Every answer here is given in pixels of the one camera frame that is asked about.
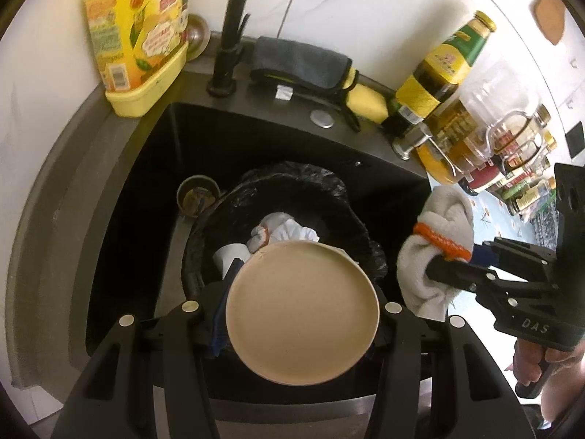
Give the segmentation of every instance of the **person's arm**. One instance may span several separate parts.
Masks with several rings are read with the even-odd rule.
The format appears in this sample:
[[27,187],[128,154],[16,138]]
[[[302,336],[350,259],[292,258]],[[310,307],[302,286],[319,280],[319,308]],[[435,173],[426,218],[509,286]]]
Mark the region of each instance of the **person's arm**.
[[555,371],[542,389],[540,410],[544,419],[553,422],[585,387],[585,340],[571,353],[565,353],[551,348],[544,351],[540,345],[519,339],[514,354],[514,376],[519,382],[527,386],[538,381],[542,374],[538,363],[543,353]]

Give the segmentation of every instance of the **black handle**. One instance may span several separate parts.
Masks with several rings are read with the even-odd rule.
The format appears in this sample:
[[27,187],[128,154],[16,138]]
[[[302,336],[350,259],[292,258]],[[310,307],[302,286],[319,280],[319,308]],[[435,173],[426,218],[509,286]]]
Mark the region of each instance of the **black handle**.
[[542,391],[542,388],[544,388],[549,376],[555,370],[555,365],[546,362],[544,358],[540,360],[538,366],[540,366],[542,375],[540,375],[540,379],[536,383],[530,383],[528,386],[524,386],[522,383],[516,383],[516,395],[518,397],[524,399],[536,398]]

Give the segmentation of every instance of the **orange cuff trim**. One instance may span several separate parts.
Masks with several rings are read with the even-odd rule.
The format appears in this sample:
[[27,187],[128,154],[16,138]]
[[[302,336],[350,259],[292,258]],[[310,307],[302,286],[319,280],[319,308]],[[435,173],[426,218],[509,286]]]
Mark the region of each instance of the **orange cuff trim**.
[[470,253],[467,249],[465,249],[463,246],[460,246],[452,239],[444,237],[433,231],[424,223],[416,223],[412,231],[414,234],[420,234],[431,244],[433,244],[433,246],[441,249],[445,253],[445,258],[447,260],[463,259],[464,261],[469,262],[472,259],[472,253]]

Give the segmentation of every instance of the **white wall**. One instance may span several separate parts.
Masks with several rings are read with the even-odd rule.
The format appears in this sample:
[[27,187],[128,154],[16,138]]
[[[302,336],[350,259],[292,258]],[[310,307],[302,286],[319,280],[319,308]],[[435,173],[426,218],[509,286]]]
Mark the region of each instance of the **white wall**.
[[98,84],[81,0],[27,0],[0,41],[0,380],[29,422],[60,407],[42,388],[12,388],[4,298],[26,197],[53,143]]
[[[553,115],[559,148],[552,158],[568,161],[563,134],[576,123],[575,108],[585,109],[585,38],[568,20],[562,43],[550,45],[533,21],[532,2],[248,0],[252,18],[245,34],[280,35],[344,52],[364,74],[397,87],[429,49],[481,9],[498,32],[478,66],[501,56],[526,74]],[[189,0],[190,10],[213,30],[221,29],[226,3]],[[12,241],[43,160],[97,84],[81,0],[27,0],[0,41],[0,379],[29,422],[58,404],[40,388],[10,387],[3,299]]]

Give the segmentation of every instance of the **round plate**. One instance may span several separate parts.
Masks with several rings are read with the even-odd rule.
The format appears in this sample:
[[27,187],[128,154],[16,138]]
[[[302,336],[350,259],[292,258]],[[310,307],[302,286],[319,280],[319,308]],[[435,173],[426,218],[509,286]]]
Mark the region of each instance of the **round plate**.
[[269,244],[233,281],[232,346],[256,374],[280,384],[329,381],[371,345],[380,310],[367,275],[342,251],[311,241]]

